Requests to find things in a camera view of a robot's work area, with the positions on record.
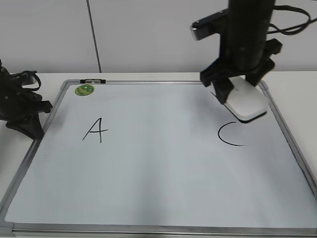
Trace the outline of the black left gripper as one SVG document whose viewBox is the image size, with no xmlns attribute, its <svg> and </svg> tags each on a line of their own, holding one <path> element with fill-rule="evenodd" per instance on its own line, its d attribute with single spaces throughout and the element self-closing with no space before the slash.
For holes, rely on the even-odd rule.
<svg viewBox="0 0 317 238">
<path fill-rule="evenodd" d="M 0 67 L 0 119 L 7 121 L 7 128 L 33 140 L 44 136 L 38 113 L 48 114 L 53 108 L 37 93 L 41 85 L 36 71 L 11 74 Z"/>
</svg>

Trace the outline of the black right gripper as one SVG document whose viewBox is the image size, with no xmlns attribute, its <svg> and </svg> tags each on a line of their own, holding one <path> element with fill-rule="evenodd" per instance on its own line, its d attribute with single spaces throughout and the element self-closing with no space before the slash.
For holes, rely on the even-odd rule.
<svg viewBox="0 0 317 238">
<path fill-rule="evenodd" d="M 270 72 L 275 63 L 271 55 L 280 53 L 282 43 L 267 40 L 269 14 L 228 14 L 227 25 L 220 35 L 218 58 L 200 73 L 204 86 L 214 86 L 216 98 L 225 104 L 234 89 L 229 78 L 244 75 L 245 80 L 256 87 Z"/>
</svg>

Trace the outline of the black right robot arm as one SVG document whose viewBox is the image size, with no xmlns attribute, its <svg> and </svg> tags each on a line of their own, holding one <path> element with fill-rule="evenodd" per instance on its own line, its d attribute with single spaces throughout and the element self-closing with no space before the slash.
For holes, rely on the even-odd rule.
<svg viewBox="0 0 317 238">
<path fill-rule="evenodd" d="M 256 86 L 274 68 L 271 55 L 280 53 L 277 39 L 267 40 L 273 0 L 230 0 L 228 8 L 192 24 L 196 40 L 220 35 L 218 58 L 200 73 L 205 87 L 213 85 L 221 104 L 226 103 L 233 83 L 230 78 L 245 76 Z"/>
</svg>

